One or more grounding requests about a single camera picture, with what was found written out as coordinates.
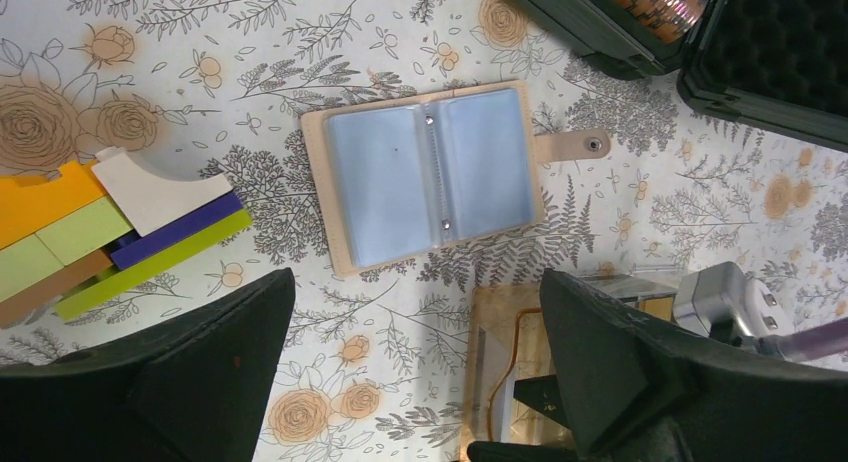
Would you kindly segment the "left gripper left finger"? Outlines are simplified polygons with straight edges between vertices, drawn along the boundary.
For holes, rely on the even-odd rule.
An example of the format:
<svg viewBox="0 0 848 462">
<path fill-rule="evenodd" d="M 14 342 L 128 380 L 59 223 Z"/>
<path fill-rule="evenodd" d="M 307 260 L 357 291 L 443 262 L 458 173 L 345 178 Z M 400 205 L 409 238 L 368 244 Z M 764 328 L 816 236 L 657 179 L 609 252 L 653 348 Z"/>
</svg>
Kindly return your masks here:
<svg viewBox="0 0 848 462">
<path fill-rule="evenodd" d="M 45 365 L 1 371 L 5 461 L 249 461 L 295 303 L 290 269 Z"/>
</svg>

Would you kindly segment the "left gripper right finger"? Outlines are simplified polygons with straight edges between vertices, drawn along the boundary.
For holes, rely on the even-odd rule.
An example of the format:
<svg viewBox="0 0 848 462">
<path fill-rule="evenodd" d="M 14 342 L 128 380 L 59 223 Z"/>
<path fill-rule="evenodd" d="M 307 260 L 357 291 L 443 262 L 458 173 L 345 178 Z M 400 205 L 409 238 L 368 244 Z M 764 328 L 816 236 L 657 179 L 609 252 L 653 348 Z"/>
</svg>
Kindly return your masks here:
<svg viewBox="0 0 848 462">
<path fill-rule="evenodd" d="M 847 376 L 745 351 L 546 270 L 540 306 L 583 457 L 843 461 Z"/>
</svg>

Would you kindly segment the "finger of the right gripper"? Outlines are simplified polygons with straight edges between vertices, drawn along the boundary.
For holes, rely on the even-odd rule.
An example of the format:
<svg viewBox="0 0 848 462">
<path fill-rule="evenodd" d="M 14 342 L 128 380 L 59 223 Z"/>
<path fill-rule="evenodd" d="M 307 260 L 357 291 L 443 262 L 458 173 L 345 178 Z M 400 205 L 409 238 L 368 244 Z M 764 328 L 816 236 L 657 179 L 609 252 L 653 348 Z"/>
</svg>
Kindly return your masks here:
<svg viewBox="0 0 848 462">
<path fill-rule="evenodd" d="M 515 381 L 513 398 L 558 425 L 571 428 L 555 374 Z"/>
</svg>

